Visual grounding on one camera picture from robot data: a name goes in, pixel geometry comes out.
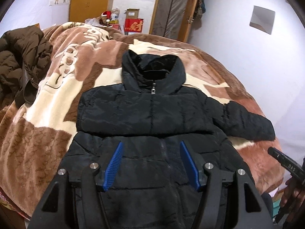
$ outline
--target brown puffer jacket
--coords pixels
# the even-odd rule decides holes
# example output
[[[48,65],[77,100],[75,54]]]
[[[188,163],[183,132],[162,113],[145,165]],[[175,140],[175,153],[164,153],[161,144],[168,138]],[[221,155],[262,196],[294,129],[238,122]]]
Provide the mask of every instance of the brown puffer jacket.
[[[4,33],[0,38],[1,108],[9,100],[15,100],[18,108],[24,103],[33,104],[38,84],[50,67],[52,50],[36,26]]]

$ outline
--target doorway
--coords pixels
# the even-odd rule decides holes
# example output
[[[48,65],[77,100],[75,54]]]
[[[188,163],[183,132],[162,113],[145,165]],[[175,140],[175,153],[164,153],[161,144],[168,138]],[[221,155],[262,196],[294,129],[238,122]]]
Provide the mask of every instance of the doorway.
[[[198,0],[156,0],[150,34],[186,42]]]

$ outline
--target fleece blanket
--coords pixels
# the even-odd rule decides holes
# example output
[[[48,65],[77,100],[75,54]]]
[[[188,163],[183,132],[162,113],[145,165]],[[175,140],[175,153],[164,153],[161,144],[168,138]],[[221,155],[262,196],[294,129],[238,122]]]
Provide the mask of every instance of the fleece blanket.
[[[121,83],[121,59],[128,49],[137,54],[175,54],[186,69],[184,85],[223,104],[234,100],[263,115],[233,74],[192,45],[153,35],[125,36],[83,23],[66,23],[44,33],[53,45],[52,63],[34,104],[17,109],[12,103],[0,111],[0,193],[27,219],[76,134],[81,94],[93,87]],[[266,151],[270,146],[280,150],[277,140],[230,140],[248,163],[261,193],[282,182],[283,169]]]

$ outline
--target jacket sleeve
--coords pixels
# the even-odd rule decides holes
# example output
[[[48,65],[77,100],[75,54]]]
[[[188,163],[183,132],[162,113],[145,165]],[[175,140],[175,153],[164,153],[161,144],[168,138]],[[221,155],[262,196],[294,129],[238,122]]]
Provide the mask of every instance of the jacket sleeve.
[[[203,109],[212,117],[214,125],[227,136],[240,137],[247,140],[274,140],[273,125],[267,118],[248,112],[235,101],[223,105],[217,100],[199,92]]]

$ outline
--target silver bolt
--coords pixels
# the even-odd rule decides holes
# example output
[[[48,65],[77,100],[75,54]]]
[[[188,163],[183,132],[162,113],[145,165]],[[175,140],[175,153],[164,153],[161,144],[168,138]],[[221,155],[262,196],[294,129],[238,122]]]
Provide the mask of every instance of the silver bolt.
[[[99,167],[99,164],[98,163],[92,163],[90,164],[90,168],[91,169],[97,169]]]
[[[243,176],[244,174],[246,174],[246,171],[244,171],[243,169],[239,169],[237,173]]]
[[[66,170],[65,169],[60,169],[59,171],[58,171],[58,174],[59,175],[64,175],[66,173]]]
[[[206,163],[204,166],[207,169],[213,169],[214,168],[214,165],[212,163]]]

